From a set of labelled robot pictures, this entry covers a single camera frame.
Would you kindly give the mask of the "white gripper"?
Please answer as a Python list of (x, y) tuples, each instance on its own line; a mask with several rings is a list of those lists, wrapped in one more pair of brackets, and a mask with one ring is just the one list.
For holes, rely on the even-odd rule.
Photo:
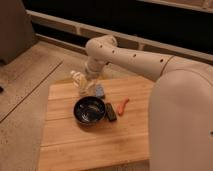
[(88, 80), (97, 79), (103, 70), (103, 65), (100, 63), (86, 63), (85, 74)]

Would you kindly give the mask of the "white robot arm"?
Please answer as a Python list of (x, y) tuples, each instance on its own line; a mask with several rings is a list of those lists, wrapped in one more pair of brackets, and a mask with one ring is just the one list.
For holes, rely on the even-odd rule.
[(148, 106), (150, 171), (213, 171), (213, 66), (120, 48), (111, 35), (86, 43), (86, 73), (107, 63), (155, 82)]

